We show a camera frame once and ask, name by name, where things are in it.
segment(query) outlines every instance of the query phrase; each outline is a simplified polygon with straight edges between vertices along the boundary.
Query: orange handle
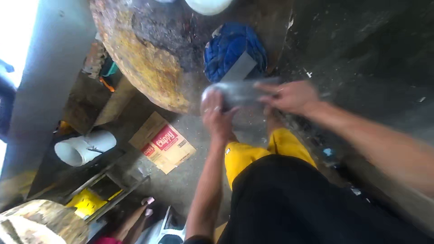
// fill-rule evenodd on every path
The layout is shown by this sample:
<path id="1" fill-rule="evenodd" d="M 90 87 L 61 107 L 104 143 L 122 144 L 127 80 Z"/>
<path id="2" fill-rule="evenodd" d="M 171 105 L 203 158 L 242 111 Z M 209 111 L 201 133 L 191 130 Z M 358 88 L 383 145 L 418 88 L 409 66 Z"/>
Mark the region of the orange handle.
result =
<path id="1" fill-rule="evenodd" d="M 105 82 L 105 80 L 102 77 L 99 78 L 99 81 L 102 82 L 111 92 L 115 91 L 113 86 L 110 86 L 109 84 L 107 84 L 107 82 Z"/>

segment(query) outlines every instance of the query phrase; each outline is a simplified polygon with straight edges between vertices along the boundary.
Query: cardboard box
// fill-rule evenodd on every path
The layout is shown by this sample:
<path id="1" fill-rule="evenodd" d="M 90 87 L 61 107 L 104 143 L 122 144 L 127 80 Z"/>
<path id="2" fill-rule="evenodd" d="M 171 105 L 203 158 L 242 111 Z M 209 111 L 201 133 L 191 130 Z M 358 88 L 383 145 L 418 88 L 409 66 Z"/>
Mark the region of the cardboard box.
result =
<path id="1" fill-rule="evenodd" d="M 129 142 L 165 174 L 196 152 L 196 149 L 157 112 L 146 120 Z"/>

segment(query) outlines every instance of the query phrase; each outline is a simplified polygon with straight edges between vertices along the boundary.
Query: chippy logo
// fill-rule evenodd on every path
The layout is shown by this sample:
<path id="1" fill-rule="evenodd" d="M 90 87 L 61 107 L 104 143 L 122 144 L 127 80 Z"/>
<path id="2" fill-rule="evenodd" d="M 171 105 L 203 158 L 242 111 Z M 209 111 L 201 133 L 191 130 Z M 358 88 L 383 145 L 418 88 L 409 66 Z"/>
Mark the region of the chippy logo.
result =
<path id="1" fill-rule="evenodd" d="M 152 142 L 160 149 L 165 150 L 169 149 L 178 139 L 178 135 L 173 132 L 173 130 L 165 125 L 160 132 L 154 136 Z"/>
<path id="2" fill-rule="evenodd" d="M 155 152 L 155 148 L 153 146 L 151 146 L 151 144 L 147 143 L 142 149 L 141 151 L 146 155 L 146 156 L 151 156 L 152 153 Z"/>

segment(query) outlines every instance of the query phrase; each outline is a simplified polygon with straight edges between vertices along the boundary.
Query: pink clothing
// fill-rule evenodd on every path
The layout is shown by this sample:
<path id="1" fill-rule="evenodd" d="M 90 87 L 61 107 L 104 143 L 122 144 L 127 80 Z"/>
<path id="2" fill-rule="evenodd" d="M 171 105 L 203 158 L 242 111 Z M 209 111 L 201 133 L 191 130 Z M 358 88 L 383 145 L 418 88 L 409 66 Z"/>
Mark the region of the pink clothing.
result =
<path id="1" fill-rule="evenodd" d="M 122 242 L 113 237 L 101 237 L 96 240 L 95 244 L 122 244 Z"/>

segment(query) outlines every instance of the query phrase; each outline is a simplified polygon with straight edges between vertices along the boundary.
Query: leg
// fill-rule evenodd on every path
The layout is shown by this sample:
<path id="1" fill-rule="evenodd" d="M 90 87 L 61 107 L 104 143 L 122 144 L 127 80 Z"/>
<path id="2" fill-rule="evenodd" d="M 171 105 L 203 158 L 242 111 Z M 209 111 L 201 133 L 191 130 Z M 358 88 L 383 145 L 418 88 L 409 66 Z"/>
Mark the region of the leg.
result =
<path id="1" fill-rule="evenodd" d="M 145 223 L 148 220 L 148 218 L 152 215 L 153 211 L 152 209 L 146 209 L 145 211 L 145 217 L 142 218 L 137 228 L 132 233 L 131 238 L 128 237 L 128 242 L 123 242 L 123 244 L 134 244 L 140 237 L 141 233 L 143 232 L 143 229 L 145 228 Z"/>
<path id="2" fill-rule="evenodd" d="M 151 204 L 153 201 L 154 201 L 154 198 L 152 198 L 152 197 L 143 199 L 143 201 L 142 201 L 143 206 L 136 209 L 131 214 L 131 216 L 128 217 L 128 219 L 119 227 L 119 229 L 117 229 L 111 235 L 111 237 L 118 240 L 118 241 L 123 241 L 125 239 L 125 237 L 127 236 L 128 231 L 130 231 L 131 227 L 133 227 L 133 225 L 136 223 L 136 221 L 140 218 L 143 211 L 145 211 L 146 207 L 149 204 Z"/>
<path id="3" fill-rule="evenodd" d="M 248 144 L 239 143 L 235 135 L 229 139 L 226 146 L 224 165 L 226 176 L 232 190 L 232 182 L 247 166 L 257 159 L 270 155 L 271 153 L 263 148 L 255 148 Z"/>
<path id="4" fill-rule="evenodd" d="M 275 115 L 274 110 L 266 107 L 264 114 L 267 116 L 267 130 L 270 136 L 268 150 L 273 154 L 303 159 L 316 168 L 316 164 L 307 149 L 294 134 L 285 128 L 282 121 Z"/>

